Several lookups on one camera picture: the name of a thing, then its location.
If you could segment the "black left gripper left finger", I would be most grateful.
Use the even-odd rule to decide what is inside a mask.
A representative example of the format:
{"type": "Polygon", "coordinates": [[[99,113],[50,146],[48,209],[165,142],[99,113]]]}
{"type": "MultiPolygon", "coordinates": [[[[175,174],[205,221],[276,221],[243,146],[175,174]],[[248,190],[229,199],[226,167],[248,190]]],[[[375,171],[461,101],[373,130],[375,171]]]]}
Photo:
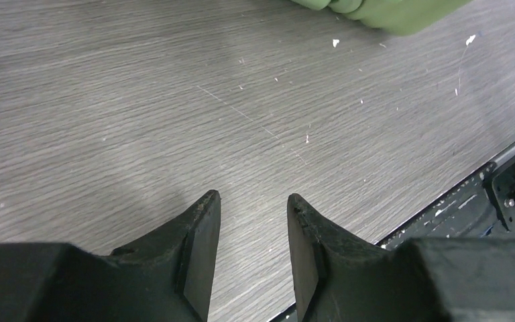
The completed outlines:
{"type": "Polygon", "coordinates": [[[114,249],[123,269],[122,313],[132,321],[207,321],[221,228],[221,198],[207,191],[187,210],[114,249]]]}

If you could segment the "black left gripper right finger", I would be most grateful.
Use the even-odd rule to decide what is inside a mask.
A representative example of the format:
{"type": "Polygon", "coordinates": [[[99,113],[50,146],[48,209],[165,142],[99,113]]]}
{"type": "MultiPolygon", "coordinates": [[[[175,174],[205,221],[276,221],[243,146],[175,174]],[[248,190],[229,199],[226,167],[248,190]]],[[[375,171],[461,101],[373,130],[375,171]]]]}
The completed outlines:
{"type": "Polygon", "coordinates": [[[287,202],[298,321],[390,321],[389,251],[350,233],[304,197],[287,202]]]}

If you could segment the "green ribbed hard-shell suitcase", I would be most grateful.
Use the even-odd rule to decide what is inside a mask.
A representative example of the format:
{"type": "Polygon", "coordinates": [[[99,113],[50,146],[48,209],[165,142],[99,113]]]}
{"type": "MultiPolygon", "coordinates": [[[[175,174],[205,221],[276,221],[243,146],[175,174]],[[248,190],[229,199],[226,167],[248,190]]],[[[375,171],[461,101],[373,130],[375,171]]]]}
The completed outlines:
{"type": "Polygon", "coordinates": [[[320,11],[330,9],[366,27],[384,30],[395,36],[409,36],[422,31],[470,0],[294,0],[320,11]]]}

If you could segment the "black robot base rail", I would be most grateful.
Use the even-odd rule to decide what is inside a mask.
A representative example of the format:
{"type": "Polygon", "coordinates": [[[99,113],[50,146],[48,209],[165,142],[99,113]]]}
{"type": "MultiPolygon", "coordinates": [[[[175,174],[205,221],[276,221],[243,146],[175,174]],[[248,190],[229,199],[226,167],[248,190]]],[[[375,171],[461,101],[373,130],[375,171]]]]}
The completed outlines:
{"type": "Polygon", "coordinates": [[[515,143],[374,245],[390,321],[515,321],[515,143]]]}

